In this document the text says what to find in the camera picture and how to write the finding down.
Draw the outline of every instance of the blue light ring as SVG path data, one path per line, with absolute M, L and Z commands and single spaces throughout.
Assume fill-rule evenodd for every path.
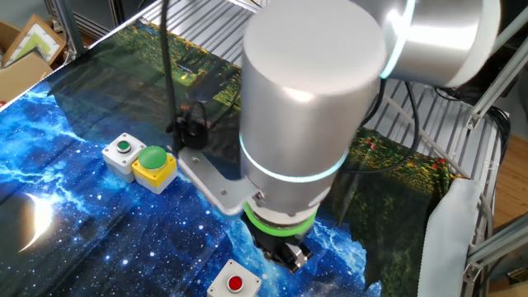
M 343 156 L 339 159 L 339 161 L 337 161 L 337 163 L 334 166 L 330 167 L 328 170 L 326 170 L 324 172 L 321 172 L 321 173 L 318 173 L 318 174 L 315 174 L 315 175 L 312 175 L 312 176 L 308 176 L 308 177 L 288 177 L 288 176 L 284 176 L 284 175 L 281 175 L 281 174 L 278 174 L 278 173 L 271 172 L 271 171 L 265 169 L 259 163 L 257 163 L 257 161 L 255 161 L 249 155 L 248 151 L 246 150 L 246 147 L 244 146 L 244 142 L 242 141 L 242 133 L 239 135 L 239 138 L 240 138 L 240 147 L 242 148 L 242 151 L 246 155 L 246 158 L 256 168 L 258 168 L 260 171 L 264 172 L 266 175 L 268 175 L 270 177 L 273 177 L 275 179 L 278 179 L 280 181 L 283 181 L 283 182 L 307 183 L 307 182 L 315 182 L 315 181 L 324 179 L 325 177 L 328 177 L 328 176 L 332 175 L 334 172 L 336 172 L 341 167 L 341 165 L 345 162 L 345 160 L 347 160 L 347 156 L 348 156 L 348 150 L 347 150 L 347 151 L 345 151 Z
M 401 34 L 396 39 L 396 44 L 393 48 L 393 53 L 390 55 L 385 69 L 379 75 L 381 78 L 387 78 L 396 67 L 399 57 L 402 55 L 403 47 L 408 38 L 409 29 L 413 23 L 414 8 L 416 7 L 416 0 L 407 0 L 407 5 L 405 6 L 405 11 L 403 12 L 403 19 L 405 20 L 405 27 L 402 29 Z

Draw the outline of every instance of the black mount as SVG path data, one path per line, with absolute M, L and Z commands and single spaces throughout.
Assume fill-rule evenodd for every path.
M 255 227 L 245 213 L 241 219 L 247 225 L 253 243 L 264 252 L 267 260 L 288 268 L 291 273 L 296 273 L 311 258 L 312 252 L 303 244 L 303 241 L 312 228 L 302 234 L 280 238 L 262 232 Z

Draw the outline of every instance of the green led ring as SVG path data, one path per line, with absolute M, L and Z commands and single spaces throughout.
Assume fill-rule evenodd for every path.
M 262 232 L 270 234 L 271 236 L 275 236 L 275 237 L 289 237 L 289 236 L 294 236 L 294 235 L 302 234 L 306 232 L 306 230 L 310 229 L 310 227 L 314 225 L 315 215 L 317 214 L 317 211 L 314 212 L 302 224 L 295 226 L 293 228 L 278 229 L 275 227 L 271 227 L 267 224 L 264 224 L 263 222 L 258 220 L 255 214 L 251 211 L 251 208 L 249 207 L 249 204 L 247 202 L 244 205 L 244 212 L 246 213 L 249 221 L 252 222 L 252 224 L 255 225 L 255 227 L 257 227 Z

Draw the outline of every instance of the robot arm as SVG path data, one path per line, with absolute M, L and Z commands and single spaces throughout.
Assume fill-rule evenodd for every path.
M 356 1 L 277 0 L 250 20 L 242 180 L 224 179 L 198 151 L 179 154 L 211 203 L 227 215 L 244 210 L 259 246 L 280 262 L 294 258 L 292 271 L 308 258 L 302 239 L 380 78 L 464 83 L 497 35 L 498 0 Z

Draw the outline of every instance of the cardboard box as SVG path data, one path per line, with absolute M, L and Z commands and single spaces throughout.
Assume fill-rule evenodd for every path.
M 7 49 L 9 49 L 9 46 L 15 41 L 20 32 L 21 30 L 15 26 L 5 21 L 0 21 L 0 50 L 3 53 L 7 52 Z
M 3 53 L 9 49 L 20 32 L 15 26 L 0 21 L 0 49 Z M 28 54 L 11 66 L 0 69 L 0 105 L 27 91 L 52 72 L 50 66 L 36 53 Z
M 38 54 L 31 53 L 0 70 L 0 102 L 9 102 L 53 70 Z

